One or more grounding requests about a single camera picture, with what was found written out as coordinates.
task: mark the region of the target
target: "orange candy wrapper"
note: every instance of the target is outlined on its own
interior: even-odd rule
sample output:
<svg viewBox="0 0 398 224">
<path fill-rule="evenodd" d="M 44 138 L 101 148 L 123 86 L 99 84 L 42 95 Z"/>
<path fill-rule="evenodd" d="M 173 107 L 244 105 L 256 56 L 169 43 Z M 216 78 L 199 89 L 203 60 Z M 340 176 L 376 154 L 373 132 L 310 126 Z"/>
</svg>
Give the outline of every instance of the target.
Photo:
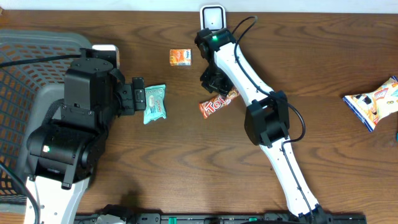
<svg viewBox="0 0 398 224">
<path fill-rule="evenodd" d="M 199 103 L 199 109 L 203 114 L 203 117 L 207 119 L 209 115 L 218 111 L 220 108 L 230 104 L 233 99 L 239 96 L 239 91 L 233 87 L 231 91 L 229 91 L 226 97 L 221 95 L 213 97 L 211 100 L 208 100 L 203 103 Z"/>
<path fill-rule="evenodd" d="M 191 65 L 191 49 L 170 49 L 170 65 Z"/>
</svg>

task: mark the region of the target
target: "gray basket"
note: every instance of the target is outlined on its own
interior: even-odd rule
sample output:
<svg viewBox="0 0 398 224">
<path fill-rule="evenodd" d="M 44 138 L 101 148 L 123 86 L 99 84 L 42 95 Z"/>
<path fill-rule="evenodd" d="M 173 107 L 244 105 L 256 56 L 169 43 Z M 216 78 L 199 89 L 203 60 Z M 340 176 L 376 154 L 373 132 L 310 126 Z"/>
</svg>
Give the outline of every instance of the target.
<svg viewBox="0 0 398 224">
<path fill-rule="evenodd" d="M 81 47 L 91 48 L 91 44 L 78 34 L 0 30 L 0 63 L 79 54 Z M 21 172 L 16 170 L 20 169 L 17 161 L 25 161 L 27 156 L 20 149 L 35 96 L 45 85 L 63 83 L 71 61 L 0 68 L 0 161 L 17 173 Z M 25 201 L 25 196 L 19 195 L 10 178 L 0 171 L 0 203 Z"/>
</svg>

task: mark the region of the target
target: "small orange box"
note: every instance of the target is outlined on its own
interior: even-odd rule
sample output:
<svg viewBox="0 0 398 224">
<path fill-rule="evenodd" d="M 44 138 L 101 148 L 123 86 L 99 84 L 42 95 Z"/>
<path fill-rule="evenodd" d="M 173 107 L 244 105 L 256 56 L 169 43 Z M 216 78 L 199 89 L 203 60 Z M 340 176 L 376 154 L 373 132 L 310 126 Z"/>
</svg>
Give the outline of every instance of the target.
<svg viewBox="0 0 398 224">
<path fill-rule="evenodd" d="M 170 49 L 170 65 L 191 65 L 191 49 Z"/>
</svg>

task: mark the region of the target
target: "green connector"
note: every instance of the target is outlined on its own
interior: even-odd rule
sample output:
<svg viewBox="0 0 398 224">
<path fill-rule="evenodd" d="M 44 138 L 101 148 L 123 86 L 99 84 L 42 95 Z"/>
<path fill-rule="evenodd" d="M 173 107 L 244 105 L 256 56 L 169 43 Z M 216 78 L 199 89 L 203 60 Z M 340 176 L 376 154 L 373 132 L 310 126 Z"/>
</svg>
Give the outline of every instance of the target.
<svg viewBox="0 0 398 224">
<path fill-rule="evenodd" d="M 177 224 L 177 218 L 169 218 L 169 224 Z"/>
</svg>

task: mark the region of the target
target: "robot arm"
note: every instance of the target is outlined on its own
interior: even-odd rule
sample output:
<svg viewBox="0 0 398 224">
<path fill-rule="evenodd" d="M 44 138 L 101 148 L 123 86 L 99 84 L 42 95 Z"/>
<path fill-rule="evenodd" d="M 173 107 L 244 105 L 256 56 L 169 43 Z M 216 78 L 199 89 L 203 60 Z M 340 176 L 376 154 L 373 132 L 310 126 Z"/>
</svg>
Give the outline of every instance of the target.
<svg viewBox="0 0 398 224">
<path fill-rule="evenodd" d="M 25 170 L 26 187 L 40 207 L 40 223 L 74 222 L 115 117 L 146 108 L 144 79 L 125 83 L 114 45 L 80 51 L 81 57 L 65 74 L 65 84 L 38 94 L 33 108 L 37 113 L 30 118 L 43 121 L 39 127 L 28 127 L 34 131 L 26 141 Z M 34 218 L 28 201 L 24 223 Z"/>
<path fill-rule="evenodd" d="M 310 210 L 281 151 L 282 143 L 289 140 L 287 107 L 267 99 L 268 97 L 259 92 L 251 83 L 236 63 L 234 55 L 235 42 L 235 39 L 227 29 L 219 30 L 215 33 L 205 29 L 198 33 L 195 43 L 199 47 L 202 57 L 206 58 L 210 63 L 209 68 L 201 77 L 202 85 L 209 91 L 217 91 L 219 93 L 228 93 L 233 85 L 238 89 L 248 108 L 246 111 L 245 130 L 254 144 L 260 144 L 261 149 L 271 161 L 284 190 L 290 212 L 297 217 L 308 214 Z M 244 58 L 239 46 L 236 53 L 245 71 L 261 89 L 271 95 L 275 94 L 275 96 L 279 95 L 279 97 L 285 98 L 282 92 L 274 93 L 273 89 L 258 77 Z M 311 209 L 315 210 L 318 201 L 303 178 L 292 152 L 291 144 L 285 144 L 284 148 L 308 203 Z"/>
</svg>

